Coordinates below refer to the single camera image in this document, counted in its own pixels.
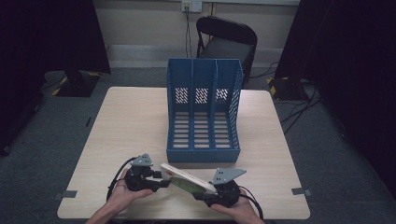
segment dark backdrop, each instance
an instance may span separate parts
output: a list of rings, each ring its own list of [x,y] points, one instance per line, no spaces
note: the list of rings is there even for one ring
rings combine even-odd
[[[92,0],[0,3],[0,149],[29,113],[52,70],[110,73]]]
[[[302,0],[276,77],[317,81],[346,138],[396,197],[396,3]]]

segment wall baseboard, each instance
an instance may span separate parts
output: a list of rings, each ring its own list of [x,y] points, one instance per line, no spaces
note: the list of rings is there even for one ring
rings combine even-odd
[[[170,58],[186,58],[186,49],[163,46],[108,45],[110,67],[166,67]],[[256,49],[253,67],[269,67],[279,62],[283,49]],[[195,58],[196,48],[192,48]]]

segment finger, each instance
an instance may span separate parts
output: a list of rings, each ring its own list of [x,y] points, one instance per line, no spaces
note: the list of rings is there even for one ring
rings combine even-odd
[[[239,188],[239,189],[241,190],[241,194],[247,195],[247,192],[244,189],[242,189],[242,188]]]
[[[128,169],[123,169],[120,179],[123,179],[126,176],[127,172],[128,172]]]
[[[210,208],[213,209],[213,210],[215,210],[215,211],[217,211],[217,212],[220,212],[220,213],[222,213],[222,214],[229,214],[229,208],[224,207],[224,206],[221,205],[221,204],[214,203],[214,204],[212,204],[212,205],[210,206]]]
[[[142,190],[134,192],[134,197],[136,199],[144,198],[144,197],[147,197],[147,196],[149,196],[151,194],[152,194],[152,190],[151,189],[142,189]]]

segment cable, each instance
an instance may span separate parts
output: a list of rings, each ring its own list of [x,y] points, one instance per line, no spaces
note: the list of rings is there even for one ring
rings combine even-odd
[[[304,105],[304,104],[306,104],[306,102],[302,102],[302,103],[299,103],[299,104],[294,104],[294,103],[291,103],[291,102],[277,102],[277,103],[274,103],[274,105],[295,105],[295,106]]]
[[[261,219],[262,221],[264,221],[264,215],[263,215],[263,213],[262,213],[262,207],[261,207],[260,204],[257,202],[257,200],[256,200],[256,198],[254,197],[254,195],[250,192],[250,190],[248,190],[247,188],[245,188],[245,187],[243,187],[243,186],[239,186],[239,188],[246,190],[246,191],[251,195],[251,197],[249,197],[249,196],[247,196],[247,195],[245,195],[245,194],[239,194],[239,197],[247,198],[247,199],[249,199],[251,202],[253,202],[254,205],[255,205],[256,208],[257,208],[257,211],[259,212],[259,217],[260,217],[260,219]]]
[[[56,82],[54,82],[54,83],[52,83],[52,84],[49,84],[48,86],[42,87],[42,88],[40,89],[40,91],[43,91],[44,89],[47,89],[47,88],[49,88],[49,87],[51,87],[51,86],[53,86],[53,85],[55,85],[55,84],[60,83],[62,80],[64,80],[65,77],[66,77],[66,72],[64,71],[64,75],[62,76],[62,78],[61,78],[60,80],[58,80],[58,81],[56,81]]]
[[[190,57],[192,58],[192,49],[191,49],[191,34],[190,34],[190,18],[189,18],[189,7],[184,7],[186,12],[186,19],[187,19],[187,30],[186,30],[186,57],[189,58],[189,53],[187,50],[187,42],[190,40]]]
[[[260,74],[260,75],[255,76],[255,77],[265,77],[265,76],[268,76],[268,75],[270,75],[270,74],[273,74],[276,70],[275,70],[275,71],[272,71],[272,72],[270,72],[270,70],[271,70],[272,66],[273,66],[274,64],[276,64],[276,63],[271,63],[271,64],[270,64],[270,67],[267,69],[267,71],[265,71],[263,74]]]
[[[317,89],[318,89],[318,86],[315,87],[315,90],[314,90],[314,92],[312,93],[311,98],[309,99],[308,103],[306,103],[306,106],[305,106],[303,109],[301,109],[300,111],[294,113],[293,115],[288,116],[286,119],[283,119],[282,121],[280,121],[280,123],[282,124],[285,120],[288,120],[289,118],[291,118],[291,117],[293,117],[294,115],[298,114],[297,118],[291,123],[291,125],[286,129],[286,131],[283,132],[283,134],[286,135],[286,133],[288,133],[288,131],[290,130],[290,128],[295,124],[295,122],[297,122],[297,120],[298,120],[298,119],[300,118],[300,116],[305,112],[306,109],[308,109],[309,107],[312,107],[313,105],[316,105],[316,104],[320,101],[320,98],[319,98],[319,100],[317,100],[316,102],[314,102],[314,103],[311,105],[311,102],[312,102],[313,99],[314,99],[314,96],[315,96],[315,93],[317,92]]]
[[[212,7],[210,8],[210,16],[213,16],[213,7],[215,6],[215,3],[212,2]]]
[[[106,201],[110,198],[111,194],[113,193],[113,189],[114,186],[117,184],[117,177],[119,176],[119,174],[121,173],[121,171],[123,170],[124,166],[126,166],[126,164],[128,164],[128,162],[133,161],[134,159],[136,159],[136,157],[133,157],[131,159],[129,159],[128,161],[126,161],[121,168],[119,169],[119,171],[117,172],[116,176],[114,176],[113,181],[111,181],[110,186],[108,186],[108,192],[107,192],[107,196],[106,196]]]
[[[257,203],[254,199],[252,199],[251,197],[249,197],[249,196],[247,196],[247,195],[245,195],[245,194],[239,194],[239,197],[247,198],[247,199],[249,199],[251,202],[253,202],[254,205],[255,205],[256,208],[257,208],[257,211],[259,212],[259,218],[260,218],[262,221],[264,221],[264,215],[262,214],[262,207],[260,206],[259,203]]]
[[[302,103],[300,103],[299,105],[307,105],[308,104],[308,102],[302,102]],[[292,114],[293,112],[294,112],[294,109],[296,109],[299,105],[295,105],[292,109],[291,109],[291,111],[289,112],[289,115],[290,114]]]

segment slotted compartment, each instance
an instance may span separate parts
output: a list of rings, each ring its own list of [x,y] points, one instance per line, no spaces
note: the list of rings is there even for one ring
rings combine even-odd
[[[242,81],[239,60],[169,60],[169,162],[236,162]]]

